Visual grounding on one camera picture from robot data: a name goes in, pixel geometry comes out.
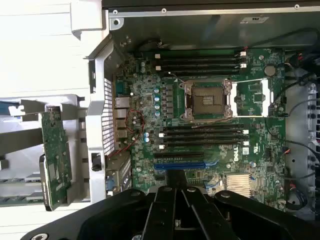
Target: blue pcie slot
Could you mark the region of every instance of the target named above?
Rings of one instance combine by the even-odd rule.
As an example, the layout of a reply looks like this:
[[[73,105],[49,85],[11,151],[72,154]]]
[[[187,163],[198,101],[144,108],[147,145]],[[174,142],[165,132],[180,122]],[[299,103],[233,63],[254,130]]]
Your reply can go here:
[[[199,162],[175,162],[175,163],[155,163],[155,170],[171,170],[171,169],[205,169],[206,164]]]

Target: green circuit board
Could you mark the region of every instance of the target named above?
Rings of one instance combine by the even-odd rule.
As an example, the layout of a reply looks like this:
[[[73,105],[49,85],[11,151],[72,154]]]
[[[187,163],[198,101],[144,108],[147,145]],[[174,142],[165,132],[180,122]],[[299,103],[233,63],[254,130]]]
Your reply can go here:
[[[282,99],[276,102],[276,109],[269,109],[269,117],[258,117],[262,113],[261,84],[256,79],[267,78],[268,88],[273,95],[282,89],[284,84],[285,54],[281,49],[256,48],[246,51],[246,68],[239,74],[226,76],[163,76],[155,70],[155,54],[161,57],[174,56],[208,57],[233,54],[234,50],[186,50],[145,52],[139,57],[130,56],[114,75],[116,97],[130,97],[130,108],[140,111],[144,118],[142,136],[130,148],[132,159],[133,187],[147,192],[151,186],[165,184],[165,170],[155,169],[155,164],[196,163],[202,161],[205,168],[187,168],[186,179],[191,185],[205,186],[208,194],[228,188],[230,180],[245,178],[250,186],[250,198],[277,209],[284,209],[284,182],[276,176],[285,171],[284,160],[274,164],[274,159],[283,153],[286,135],[285,119],[277,117],[278,112],[285,111]],[[267,77],[265,67],[273,65],[276,72]],[[190,123],[181,118],[185,112],[185,90],[183,82],[194,81],[196,87],[220,87],[224,79],[242,82],[237,85],[238,114],[252,117],[233,117],[229,121],[215,125],[241,126],[246,133],[243,144],[206,144],[166,147],[159,138],[166,128],[182,126],[205,126],[208,123]],[[120,147],[132,142],[141,129],[140,124],[131,125],[134,114],[127,118],[128,127],[135,130],[127,133],[126,138],[118,140]],[[200,114],[195,120],[219,119],[223,114]],[[179,157],[155,158],[155,153],[189,153],[201,152],[199,158]]]
[[[48,107],[41,114],[44,155],[40,158],[40,177],[44,205],[53,211],[66,202],[72,172],[68,137],[63,127],[60,107]]]

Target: heatsink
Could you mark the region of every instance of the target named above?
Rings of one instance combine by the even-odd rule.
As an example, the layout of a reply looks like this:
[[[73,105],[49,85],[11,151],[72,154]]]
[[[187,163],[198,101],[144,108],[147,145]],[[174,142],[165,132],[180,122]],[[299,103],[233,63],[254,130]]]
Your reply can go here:
[[[226,189],[247,198],[251,194],[251,175],[250,174],[230,174],[226,176]]]

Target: red wire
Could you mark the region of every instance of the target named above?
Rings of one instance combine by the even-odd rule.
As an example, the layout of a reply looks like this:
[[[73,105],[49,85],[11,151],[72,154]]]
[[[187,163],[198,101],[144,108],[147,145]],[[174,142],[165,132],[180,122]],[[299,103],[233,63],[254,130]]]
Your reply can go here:
[[[127,120],[128,120],[129,113],[138,113],[138,114],[141,115],[142,122],[141,122],[141,130],[140,130],[140,133],[139,133],[139,135],[134,139],[134,141],[133,141],[132,143],[130,143],[128,146],[124,147],[123,149],[119,149],[118,151],[114,152],[114,153],[111,154],[108,158],[111,158],[112,156],[117,155],[118,153],[129,149],[133,144],[135,144],[135,142],[140,138],[141,134],[144,132],[144,128],[145,128],[145,118],[144,118],[144,115],[143,115],[140,111],[138,111],[138,110],[130,109],[130,110],[128,111],[128,113],[127,113],[126,116],[125,116],[125,120],[124,120],[125,127],[126,127],[131,133],[134,132],[131,128],[127,127]]]

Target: perforated metal grille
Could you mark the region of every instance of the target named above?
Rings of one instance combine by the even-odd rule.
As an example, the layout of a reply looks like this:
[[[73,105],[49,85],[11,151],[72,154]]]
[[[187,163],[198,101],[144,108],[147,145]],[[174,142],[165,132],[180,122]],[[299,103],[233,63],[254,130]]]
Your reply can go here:
[[[115,149],[115,131],[112,112],[112,84],[107,79],[104,79],[104,108],[101,117],[104,154],[109,155]]]

